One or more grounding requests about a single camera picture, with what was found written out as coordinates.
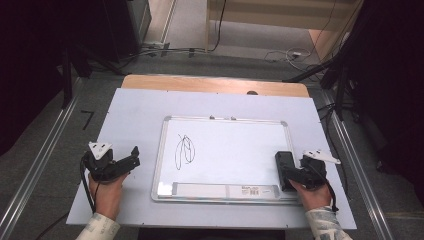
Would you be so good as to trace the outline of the long metal floor rail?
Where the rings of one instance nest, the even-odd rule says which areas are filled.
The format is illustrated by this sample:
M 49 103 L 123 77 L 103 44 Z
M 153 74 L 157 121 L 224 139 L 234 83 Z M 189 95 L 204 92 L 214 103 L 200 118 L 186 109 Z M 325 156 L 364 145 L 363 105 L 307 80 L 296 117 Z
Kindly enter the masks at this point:
M 395 240 L 367 174 L 361 165 L 361 161 L 351 141 L 345 123 L 339 119 L 336 113 L 332 114 L 332 122 L 345 152 L 347 162 L 352 169 L 353 176 L 364 200 L 364 204 L 378 239 Z
M 5 213 L 2 215 L 2 219 L 0 221 L 0 240 L 8 240 L 12 234 L 18 219 L 29 201 L 31 194 L 34 191 L 59 138 L 61 137 L 84 85 L 85 81 L 81 77 L 78 77 L 71 85 L 71 90 L 73 91 L 74 96 L 71 98 L 69 104 L 59 112 L 57 119 L 50 129 L 49 134 L 43 142 L 38 154 L 34 158 L 25 178 L 16 193 L 13 195 Z

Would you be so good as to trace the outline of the person's right hand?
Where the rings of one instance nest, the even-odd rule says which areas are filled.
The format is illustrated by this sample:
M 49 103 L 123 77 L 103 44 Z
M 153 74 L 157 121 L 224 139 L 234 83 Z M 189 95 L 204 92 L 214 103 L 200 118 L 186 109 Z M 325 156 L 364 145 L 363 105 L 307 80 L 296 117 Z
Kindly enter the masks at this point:
M 322 185 L 314 190 L 304 187 L 297 191 L 306 211 L 329 206 L 332 201 L 330 190 L 326 185 Z

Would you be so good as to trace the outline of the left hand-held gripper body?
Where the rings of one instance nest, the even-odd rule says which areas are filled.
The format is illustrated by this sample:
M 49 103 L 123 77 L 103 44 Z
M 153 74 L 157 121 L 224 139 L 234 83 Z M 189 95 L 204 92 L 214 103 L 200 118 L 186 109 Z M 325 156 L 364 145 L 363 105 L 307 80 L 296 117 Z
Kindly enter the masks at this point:
M 113 182 L 113 178 L 108 175 L 107 168 L 112 165 L 113 150 L 111 143 L 88 143 L 88 150 L 82 157 L 83 171 L 88 170 L 95 182 L 110 183 Z

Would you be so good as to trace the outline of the person's left hand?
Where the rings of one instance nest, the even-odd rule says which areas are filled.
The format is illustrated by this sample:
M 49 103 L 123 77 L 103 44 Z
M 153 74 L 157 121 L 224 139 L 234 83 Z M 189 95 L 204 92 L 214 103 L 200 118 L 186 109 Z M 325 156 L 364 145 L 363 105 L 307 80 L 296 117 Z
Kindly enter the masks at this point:
M 111 220 L 116 220 L 120 211 L 123 182 L 128 173 L 118 177 L 107 184 L 97 183 L 91 175 L 89 178 L 89 190 L 95 202 L 96 213 Z

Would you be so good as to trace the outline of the wooden table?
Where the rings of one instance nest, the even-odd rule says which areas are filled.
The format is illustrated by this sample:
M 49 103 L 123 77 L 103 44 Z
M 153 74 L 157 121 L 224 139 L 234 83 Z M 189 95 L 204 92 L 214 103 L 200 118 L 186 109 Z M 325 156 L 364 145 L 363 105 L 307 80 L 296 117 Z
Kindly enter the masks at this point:
M 121 87 L 126 89 L 310 97 L 307 87 L 301 83 L 267 82 L 225 77 L 132 74 L 124 78 Z

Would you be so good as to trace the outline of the metal framed whiteboard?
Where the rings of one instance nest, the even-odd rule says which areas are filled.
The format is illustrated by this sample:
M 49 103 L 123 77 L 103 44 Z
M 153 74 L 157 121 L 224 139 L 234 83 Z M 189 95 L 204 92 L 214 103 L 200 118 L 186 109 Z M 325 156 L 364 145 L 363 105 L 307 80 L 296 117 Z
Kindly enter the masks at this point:
M 275 154 L 293 153 L 282 120 L 168 116 L 151 197 L 157 202 L 297 205 L 283 191 Z

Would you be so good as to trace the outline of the black metal stand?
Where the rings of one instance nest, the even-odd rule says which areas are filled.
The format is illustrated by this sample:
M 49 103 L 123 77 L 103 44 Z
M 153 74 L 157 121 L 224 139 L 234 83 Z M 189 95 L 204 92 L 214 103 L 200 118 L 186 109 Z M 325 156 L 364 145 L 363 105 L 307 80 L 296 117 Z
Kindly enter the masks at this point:
M 64 92 L 64 99 L 62 103 L 63 109 L 70 104 L 73 98 L 71 67 L 74 67 L 80 77 L 90 77 L 92 69 L 88 64 L 88 58 L 93 59 L 107 70 L 110 70 L 119 76 L 126 76 L 126 73 L 122 72 L 120 69 L 113 66 L 106 59 L 95 54 L 87 47 L 81 44 L 64 43 L 62 46 L 62 79 Z
M 313 67 L 310 70 L 307 70 L 304 73 L 301 73 L 298 76 L 295 76 L 290 79 L 285 79 L 284 83 L 299 83 L 302 80 L 324 70 L 324 76 L 320 81 L 320 86 L 322 89 L 329 90 L 330 88 L 336 86 L 336 100 L 334 105 L 334 110 L 340 121 L 344 120 L 343 117 L 343 99 L 344 92 L 348 82 L 348 67 L 342 63 L 341 60 L 328 60 L 323 64 L 319 64 Z

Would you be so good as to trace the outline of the black whiteboard eraser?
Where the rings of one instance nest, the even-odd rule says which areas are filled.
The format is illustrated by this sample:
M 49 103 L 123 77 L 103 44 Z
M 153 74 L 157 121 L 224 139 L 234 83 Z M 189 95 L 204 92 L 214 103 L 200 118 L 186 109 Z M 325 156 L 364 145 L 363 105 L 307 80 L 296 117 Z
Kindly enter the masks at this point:
M 291 151 L 278 151 L 275 154 L 277 172 L 279 176 L 280 188 L 282 191 L 294 191 L 295 188 L 291 185 L 287 178 L 286 170 L 294 168 L 294 159 Z

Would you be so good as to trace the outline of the dark cabinet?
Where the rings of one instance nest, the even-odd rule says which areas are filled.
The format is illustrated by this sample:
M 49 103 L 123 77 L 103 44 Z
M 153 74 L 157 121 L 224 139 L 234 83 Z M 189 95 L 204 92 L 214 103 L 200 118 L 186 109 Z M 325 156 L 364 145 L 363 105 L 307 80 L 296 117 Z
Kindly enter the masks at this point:
M 119 62 L 141 49 L 152 21 L 149 0 L 103 0 L 112 35 L 112 60 Z

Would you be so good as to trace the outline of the black curtain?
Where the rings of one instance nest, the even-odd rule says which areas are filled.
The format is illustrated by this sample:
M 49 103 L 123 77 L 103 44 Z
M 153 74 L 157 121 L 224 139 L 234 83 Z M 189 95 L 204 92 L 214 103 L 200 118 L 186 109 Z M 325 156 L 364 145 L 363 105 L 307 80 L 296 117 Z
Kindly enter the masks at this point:
M 66 88 L 65 56 L 91 73 L 82 37 L 96 11 L 96 0 L 0 0 L 0 156 Z
M 424 0 L 364 0 L 346 65 L 383 165 L 424 206 Z

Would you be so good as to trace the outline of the beige wooden furniture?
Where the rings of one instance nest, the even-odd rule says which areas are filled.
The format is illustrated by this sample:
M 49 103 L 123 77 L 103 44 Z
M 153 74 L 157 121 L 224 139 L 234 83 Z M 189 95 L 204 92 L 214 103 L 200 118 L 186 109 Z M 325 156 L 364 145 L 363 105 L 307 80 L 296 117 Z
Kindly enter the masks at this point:
M 365 0 L 206 0 L 205 46 L 210 21 L 224 21 L 308 29 L 320 60 L 352 30 Z

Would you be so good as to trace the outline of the white table panel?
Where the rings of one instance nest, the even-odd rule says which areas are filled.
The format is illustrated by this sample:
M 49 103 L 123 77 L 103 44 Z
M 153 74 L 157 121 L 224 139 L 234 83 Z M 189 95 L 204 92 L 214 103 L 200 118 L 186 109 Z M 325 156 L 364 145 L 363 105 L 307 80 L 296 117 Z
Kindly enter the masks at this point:
M 282 120 L 288 124 L 295 159 L 305 150 L 327 152 L 314 102 L 304 97 L 196 93 L 119 88 L 98 137 L 117 159 L 137 146 L 140 166 L 124 183 L 118 220 L 143 227 L 296 229 L 308 223 L 297 205 L 157 202 L 151 192 L 164 119 L 168 116 Z

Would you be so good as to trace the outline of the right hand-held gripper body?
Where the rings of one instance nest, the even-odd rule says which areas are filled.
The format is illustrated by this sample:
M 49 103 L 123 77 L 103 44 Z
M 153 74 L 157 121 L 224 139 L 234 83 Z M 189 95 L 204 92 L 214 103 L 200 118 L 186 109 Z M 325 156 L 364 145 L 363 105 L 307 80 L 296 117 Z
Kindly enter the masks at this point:
M 322 150 L 305 150 L 300 160 L 302 171 L 306 174 L 304 186 L 315 189 L 327 182 L 326 163 L 340 164 L 341 161 Z

